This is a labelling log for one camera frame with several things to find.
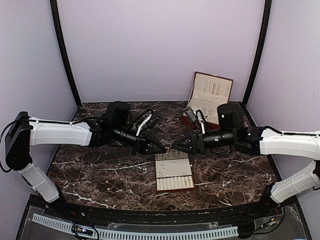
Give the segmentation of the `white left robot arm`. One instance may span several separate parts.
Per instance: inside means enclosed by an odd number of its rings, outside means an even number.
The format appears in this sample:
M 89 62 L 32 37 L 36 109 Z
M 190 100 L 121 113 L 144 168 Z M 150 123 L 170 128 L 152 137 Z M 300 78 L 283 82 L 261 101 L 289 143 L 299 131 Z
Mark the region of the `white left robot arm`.
M 70 206 L 63 194 L 41 170 L 30 155 L 30 147 L 38 145 L 77 145 L 82 147 L 110 146 L 114 141 L 132 148 L 132 155 L 166 153 L 166 147 L 151 133 L 161 115 L 152 109 L 144 112 L 146 118 L 134 128 L 131 106 L 122 101 L 108 104 L 106 112 L 98 117 L 79 121 L 39 119 L 21 111 L 1 133 L 5 140 L 7 172 L 18 172 L 49 204 L 60 218 L 67 218 Z

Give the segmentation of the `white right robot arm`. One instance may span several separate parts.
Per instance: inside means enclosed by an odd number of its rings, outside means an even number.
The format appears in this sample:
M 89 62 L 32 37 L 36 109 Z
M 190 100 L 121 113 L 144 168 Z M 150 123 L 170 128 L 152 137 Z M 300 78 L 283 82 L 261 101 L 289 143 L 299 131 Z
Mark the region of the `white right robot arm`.
M 244 125 L 241 107 L 225 103 L 217 108 L 218 129 L 197 129 L 176 140 L 171 148 L 191 154 L 207 149 L 234 146 L 240 153 L 252 156 L 286 155 L 310 158 L 312 161 L 292 176 L 268 185 L 255 213 L 266 217 L 275 206 L 305 190 L 320 188 L 320 133 L 285 132 L 271 126 Z

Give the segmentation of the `beige jewelry tray insert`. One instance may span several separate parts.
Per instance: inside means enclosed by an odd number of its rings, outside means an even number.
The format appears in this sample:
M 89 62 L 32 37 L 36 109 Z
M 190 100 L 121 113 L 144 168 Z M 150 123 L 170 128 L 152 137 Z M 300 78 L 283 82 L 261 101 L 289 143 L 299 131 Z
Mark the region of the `beige jewelry tray insert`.
M 160 193 L 190 191 L 195 188 L 187 153 L 168 150 L 155 155 L 156 190 Z

